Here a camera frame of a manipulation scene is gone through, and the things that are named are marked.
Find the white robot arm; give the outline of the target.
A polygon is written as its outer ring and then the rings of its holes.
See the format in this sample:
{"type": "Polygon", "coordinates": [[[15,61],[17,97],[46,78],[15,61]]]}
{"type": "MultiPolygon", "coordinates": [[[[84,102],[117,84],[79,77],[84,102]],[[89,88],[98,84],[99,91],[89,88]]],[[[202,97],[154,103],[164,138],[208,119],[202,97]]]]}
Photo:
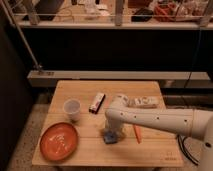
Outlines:
{"type": "Polygon", "coordinates": [[[113,133],[128,123],[202,141],[198,171],[213,171],[213,111],[131,108],[125,95],[117,95],[106,108],[105,116],[107,129],[113,133]]]}

